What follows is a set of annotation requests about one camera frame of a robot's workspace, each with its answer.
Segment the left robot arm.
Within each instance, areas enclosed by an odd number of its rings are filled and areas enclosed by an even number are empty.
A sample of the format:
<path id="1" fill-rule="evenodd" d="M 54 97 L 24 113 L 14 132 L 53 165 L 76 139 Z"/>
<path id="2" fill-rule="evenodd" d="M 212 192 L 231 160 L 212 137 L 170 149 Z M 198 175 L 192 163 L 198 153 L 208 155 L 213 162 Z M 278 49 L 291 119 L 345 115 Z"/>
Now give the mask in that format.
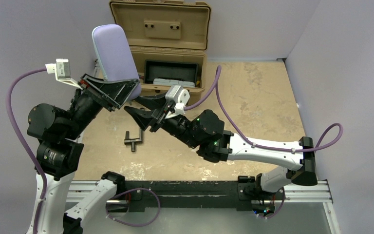
<path id="1" fill-rule="evenodd" d="M 84 144 L 77 140 L 102 109 L 120 109 L 138 96 L 139 79 L 105 81 L 83 75 L 67 110 L 51 104 L 34 106 L 27 134 L 38 140 L 37 195 L 30 234 L 81 234 L 80 207 L 65 211 L 69 186 L 78 168 Z"/>

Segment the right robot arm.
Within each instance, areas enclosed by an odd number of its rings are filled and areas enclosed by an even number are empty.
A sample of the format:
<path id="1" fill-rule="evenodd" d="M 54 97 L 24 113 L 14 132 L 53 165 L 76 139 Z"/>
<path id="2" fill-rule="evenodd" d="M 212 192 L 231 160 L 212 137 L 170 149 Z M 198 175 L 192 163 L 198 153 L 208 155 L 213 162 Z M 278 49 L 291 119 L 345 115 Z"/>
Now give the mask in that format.
<path id="1" fill-rule="evenodd" d="M 315 155 L 312 140 L 303 137 L 294 142 L 245 139 L 238 133 L 227 131 L 224 122 L 209 109 L 195 119 L 173 114 L 175 102 L 163 95 L 138 97 L 136 101 L 145 110 L 127 106 L 125 111 L 142 129 L 156 132 L 163 129 L 186 146 L 197 149 L 197 155 L 209 162 L 246 160 L 276 165 L 276 168 L 256 176 L 256 192 L 274 193 L 290 183 L 315 186 Z"/>

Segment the lilac zippered umbrella case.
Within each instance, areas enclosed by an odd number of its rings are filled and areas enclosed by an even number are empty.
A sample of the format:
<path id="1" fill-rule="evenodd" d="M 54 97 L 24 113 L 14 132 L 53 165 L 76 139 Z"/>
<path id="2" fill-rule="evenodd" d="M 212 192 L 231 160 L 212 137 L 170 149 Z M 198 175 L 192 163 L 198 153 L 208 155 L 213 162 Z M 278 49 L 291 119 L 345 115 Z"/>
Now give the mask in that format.
<path id="1" fill-rule="evenodd" d="M 107 81 L 140 80 L 123 28 L 117 24 L 97 26 L 92 40 L 99 67 Z"/>

